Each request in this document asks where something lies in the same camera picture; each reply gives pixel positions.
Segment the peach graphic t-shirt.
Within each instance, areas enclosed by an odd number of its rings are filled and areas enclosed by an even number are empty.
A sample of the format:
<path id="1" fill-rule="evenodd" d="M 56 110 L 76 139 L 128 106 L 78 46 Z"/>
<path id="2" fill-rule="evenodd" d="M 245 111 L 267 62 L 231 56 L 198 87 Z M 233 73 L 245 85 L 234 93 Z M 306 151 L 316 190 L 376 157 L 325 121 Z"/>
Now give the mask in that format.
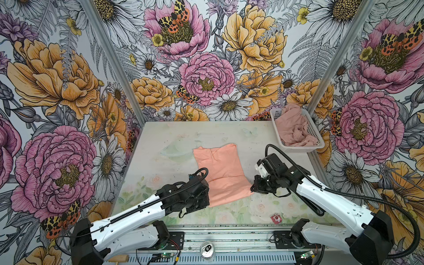
<path id="1" fill-rule="evenodd" d="M 206 181 L 209 185 L 209 206 L 216 207 L 229 204 L 253 193 L 251 183 L 246 178 L 235 144 L 220 148 L 193 150 L 199 168 L 207 168 Z"/>

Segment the dusty pink garment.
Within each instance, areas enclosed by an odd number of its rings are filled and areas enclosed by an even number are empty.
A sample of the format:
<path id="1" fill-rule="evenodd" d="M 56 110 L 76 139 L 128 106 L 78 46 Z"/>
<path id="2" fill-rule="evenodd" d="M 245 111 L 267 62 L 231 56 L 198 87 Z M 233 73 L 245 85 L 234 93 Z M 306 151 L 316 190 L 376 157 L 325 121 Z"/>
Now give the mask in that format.
<path id="1" fill-rule="evenodd" d="M 294 103 L 287 104 L 275 125 L 284 146 L 310 147 L 318 143 L 316 137 L 308 133 L 308 119 L 302 115 L 300 106 Z"/>

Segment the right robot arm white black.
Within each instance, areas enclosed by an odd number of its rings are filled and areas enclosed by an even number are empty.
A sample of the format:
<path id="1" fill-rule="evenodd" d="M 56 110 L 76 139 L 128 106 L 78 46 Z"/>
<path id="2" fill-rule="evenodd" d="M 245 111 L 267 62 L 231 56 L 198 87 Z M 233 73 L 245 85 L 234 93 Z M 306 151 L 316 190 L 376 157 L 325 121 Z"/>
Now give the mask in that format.
<path id="1" fill-rule="evenodd" d="M 335 217 L 343 226 L 320 225 L 299 220 L 290 231 L 292 245 L 325 245 L 351 254 L 362 265 L 381 265 L 394 245 L 391 219 L 383 212 L 373 213 L 365 205 L 327 191 L 327 187 L 306 169 L 287 167 L 272 153 L 259 160 L 251 191 L 275 194 L 286 188 L 297 195 L 315 214 Z"/>

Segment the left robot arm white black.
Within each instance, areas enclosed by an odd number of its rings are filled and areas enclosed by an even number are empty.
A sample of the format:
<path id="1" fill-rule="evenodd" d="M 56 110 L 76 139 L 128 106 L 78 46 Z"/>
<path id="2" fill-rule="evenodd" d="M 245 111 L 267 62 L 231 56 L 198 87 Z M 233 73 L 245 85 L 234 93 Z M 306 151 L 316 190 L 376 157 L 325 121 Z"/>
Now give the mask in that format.
<path id="1" fill-rule="evenodd" d="M 70 236 L 74 265 L 101 265 L 107 259 L 134 248 L 158 248 L 170 238 L 161 218 L 185 214 L 209 205 L 208 170 L 201 168 L 189 181 L 167 184 L 148 199 L 119 214 L 89 221 L 79 220 Z"/>

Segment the small red white card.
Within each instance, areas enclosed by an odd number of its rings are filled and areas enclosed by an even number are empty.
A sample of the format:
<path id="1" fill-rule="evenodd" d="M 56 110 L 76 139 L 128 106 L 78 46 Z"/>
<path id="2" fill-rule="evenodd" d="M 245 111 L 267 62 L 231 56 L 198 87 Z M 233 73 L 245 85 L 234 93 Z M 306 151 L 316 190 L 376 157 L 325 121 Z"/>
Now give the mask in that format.
<path id="1" fill-rule="evenodd" d="M 274 224 L 280 224 L 282 222 L 282 217 L 279 214 L 273 214 L 271 220 Z"/>

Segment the silver drink can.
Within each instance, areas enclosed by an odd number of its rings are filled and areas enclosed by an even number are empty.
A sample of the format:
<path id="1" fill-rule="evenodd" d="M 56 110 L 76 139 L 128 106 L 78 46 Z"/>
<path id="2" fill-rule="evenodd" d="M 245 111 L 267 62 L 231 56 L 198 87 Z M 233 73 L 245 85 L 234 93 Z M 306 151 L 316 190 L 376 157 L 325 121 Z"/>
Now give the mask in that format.
<path id="1" fill-rule="evenodd" d="M 199 251 L 201 254 L 201 258 L 208 262 L 212 261 L 215 257 L 215 247 L 210 241 L 203 242 Z"/>

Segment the left green circuit board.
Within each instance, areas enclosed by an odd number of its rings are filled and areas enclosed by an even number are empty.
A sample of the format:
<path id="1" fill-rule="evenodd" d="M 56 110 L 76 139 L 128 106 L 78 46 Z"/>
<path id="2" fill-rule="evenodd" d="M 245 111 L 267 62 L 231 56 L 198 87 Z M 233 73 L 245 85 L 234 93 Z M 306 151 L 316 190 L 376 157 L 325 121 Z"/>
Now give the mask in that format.
<path id="1" fill-rule="evenodd" d="M 177 257 L 178 253 L 161 253 L 161 254 L 153 254 L 153 259 L 171 259 Z"/>

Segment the green circuit board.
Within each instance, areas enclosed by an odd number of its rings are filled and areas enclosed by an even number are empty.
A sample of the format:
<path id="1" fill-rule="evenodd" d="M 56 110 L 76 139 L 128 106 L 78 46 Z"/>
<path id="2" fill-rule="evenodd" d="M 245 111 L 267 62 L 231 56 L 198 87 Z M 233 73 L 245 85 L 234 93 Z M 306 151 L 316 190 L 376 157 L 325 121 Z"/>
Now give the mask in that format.
<path id="1" fill-rule="evenodd" d="M 305 252 L 305 253 L 300 255 L 301 259 L 309 259 L 309 258 L 314 258 L 314 257 L 315 257 L 315 253 L 312 250 Z"/>
<path id="2" fill-rule="evenodd" d="M 171 259 L 177 257 L 178 253 L 161 253 L 161 254 L 153 254 L 153 259 Z"/>

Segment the right green circuit board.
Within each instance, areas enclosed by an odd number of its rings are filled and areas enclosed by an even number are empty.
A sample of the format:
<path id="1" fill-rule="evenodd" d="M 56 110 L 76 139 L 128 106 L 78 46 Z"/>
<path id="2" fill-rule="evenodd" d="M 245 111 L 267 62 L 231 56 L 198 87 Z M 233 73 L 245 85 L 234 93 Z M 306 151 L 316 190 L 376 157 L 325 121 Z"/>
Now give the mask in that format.
<path id="1" fill-rule="evenodd" d="M 309 258 L 314 258 L 314 257 L 315 257 L 315 253 L 312 250 L 305 252 L 305 253 L 300 255 L 301 259 L 309 259 Z"/>

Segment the wooden block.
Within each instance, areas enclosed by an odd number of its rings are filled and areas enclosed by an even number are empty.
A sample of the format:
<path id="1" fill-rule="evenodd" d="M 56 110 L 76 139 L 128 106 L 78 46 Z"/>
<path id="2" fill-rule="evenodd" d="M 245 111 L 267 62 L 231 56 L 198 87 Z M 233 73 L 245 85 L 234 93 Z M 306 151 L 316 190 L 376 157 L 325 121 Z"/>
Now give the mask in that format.
<path id="1" fill-rule="evenodd" d="M 129 261 L 129 255 L 117 255 L 108 260 L 108 262 L 115 265 L 120 265 L 121 263 L 127 263 Z"/>

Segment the aluminium frame rail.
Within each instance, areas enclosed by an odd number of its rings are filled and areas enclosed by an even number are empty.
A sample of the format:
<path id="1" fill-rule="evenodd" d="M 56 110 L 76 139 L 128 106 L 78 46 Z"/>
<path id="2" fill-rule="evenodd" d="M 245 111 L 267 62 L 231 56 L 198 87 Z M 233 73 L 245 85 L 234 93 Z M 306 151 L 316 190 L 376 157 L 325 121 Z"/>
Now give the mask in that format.
<path id="1" fill-rule="evenodd" d="M 290 226 L 169 226 L 170 233 L 183 232 L 182 253 L 200 253 L 204 242 L 215 252 L 275 252 L 274 231 L 289 231 Z"/>

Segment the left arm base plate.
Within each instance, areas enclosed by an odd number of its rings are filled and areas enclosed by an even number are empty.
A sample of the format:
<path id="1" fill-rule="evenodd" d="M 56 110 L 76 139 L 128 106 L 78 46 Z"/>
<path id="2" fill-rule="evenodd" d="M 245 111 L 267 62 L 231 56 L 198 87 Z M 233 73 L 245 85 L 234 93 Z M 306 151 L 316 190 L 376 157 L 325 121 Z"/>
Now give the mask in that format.
<path id="1" fill-rule="evenodd" d="M 181 231 L 170 232 L 170 238 L 158 246 L 158 250 L 183 250 L 185 233 Z"/>

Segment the right aluminium corner post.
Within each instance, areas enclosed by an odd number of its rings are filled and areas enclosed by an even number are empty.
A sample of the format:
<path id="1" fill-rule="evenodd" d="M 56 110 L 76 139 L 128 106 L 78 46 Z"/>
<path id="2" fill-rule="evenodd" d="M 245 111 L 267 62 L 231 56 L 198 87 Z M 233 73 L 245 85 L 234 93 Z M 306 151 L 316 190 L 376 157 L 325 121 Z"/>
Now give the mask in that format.
<path id="1" fill-rule="evenodd" d="M 340 45 L 336 49 L 336 52 L 330 61 L 329 67 L 325 71 L 322 79 L 320 80 L 316 92 L 314 93 L 310 103 L 306 108 L 309 114 L 312 114 L 317 108 L 322 96 L 330 85 L 333 75 L 335 74 L 338 67 L 343 61 L 342 56 L 348 52 L 348 49 L 355 40 L 358 32 L 363 28 L 365 20 L 371 14 L 371 11 L 376 3 L 376 0 L 370 0 L 362 1 L 362 3 L 360 4 L 357 14 L 353 17 L 352 24 L 347 28 L 346 36 L 341 38 Z"/>

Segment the aluminium corner post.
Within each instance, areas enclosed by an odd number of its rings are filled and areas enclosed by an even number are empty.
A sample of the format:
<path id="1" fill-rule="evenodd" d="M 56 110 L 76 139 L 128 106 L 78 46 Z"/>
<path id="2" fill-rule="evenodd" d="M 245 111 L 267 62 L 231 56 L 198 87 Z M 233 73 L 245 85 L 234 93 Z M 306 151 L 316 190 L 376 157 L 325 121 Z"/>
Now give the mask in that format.
<path id="1" fill-rule="evenodd" d="M 348 49 L 355 40 L 358 32 L 363 28 L 365 20 L 371 14 L 371 11 L 376 3 L 376 0 L 370 0 L 362 1 L 362 3 L 360 4 L 357 14 L 353 17 L 352 24 L 347 28 L 346 36 L 341 38 L 340 45 L 336 49 L 336 52 L 330 61 L 329 67 L 325 71 L 322 79 L 320 80 L 316 92 L 314 93 L 310 103 L 306 108 L 309 114 L 312 114 L 317 108 L 322 96 L 330 85 L 333 75 L 335 74 L 338 67 L 343 61 L 342 56 L 348 52 Z"/>
<path id="2" fill-rule="evenodd" d="M 88 17 L 88 21 L 90 22 L 95 34 L 96 38 L 102 46 L 106 57 L 117 76 L 121 87 L 127 96 L 127 99 L 133 109 L 133 112 L 138 120 L 138 123 L 143 128 L 146 123 L 146 118 L 139 106 L 139 102 L 135 97 L 135 94 L 130 86 L 130 81 L 120 63 L 119 57 L 114 48 L 113 42 L 108 36 L 108 31 L 106 26 L 103 25 L 101 21 L 101 17 L 96 9 L 95 3 L 93 1 L 81 1 L 82 9 L 85 11 L 86 16 Z"/>

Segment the left aluminium corner post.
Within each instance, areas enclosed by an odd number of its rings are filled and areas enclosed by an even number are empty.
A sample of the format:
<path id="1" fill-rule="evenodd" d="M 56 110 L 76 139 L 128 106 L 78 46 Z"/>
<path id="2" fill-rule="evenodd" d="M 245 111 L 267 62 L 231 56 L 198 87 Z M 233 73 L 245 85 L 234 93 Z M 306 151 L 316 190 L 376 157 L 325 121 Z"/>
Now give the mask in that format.
<path id="1" fill-rule="evenodd" d="M 86 16 L 88 17 L 88 21 L 90 22 L 95 34 L 96 38 L 102 46 L 106 57 L 117 76 L 121 87 L 127 96 L 127 99 L 133 109 L 133 112 L 138 120 L 138 123 L 143 128 L 146 123 L 146 118 L 139 106 L 139 102 L 135 97 L 135 94 L 130 86 L 130 81 L 120 63 L 119 57 L 114 48 L 113 42 L 108 36 L 108 31 L 106 26 L 103 25 L 101 21 L 101 17 L 96 9 L 95 3 L 93 1 L 81 1 L 82 9 L 85 11 Z"/>

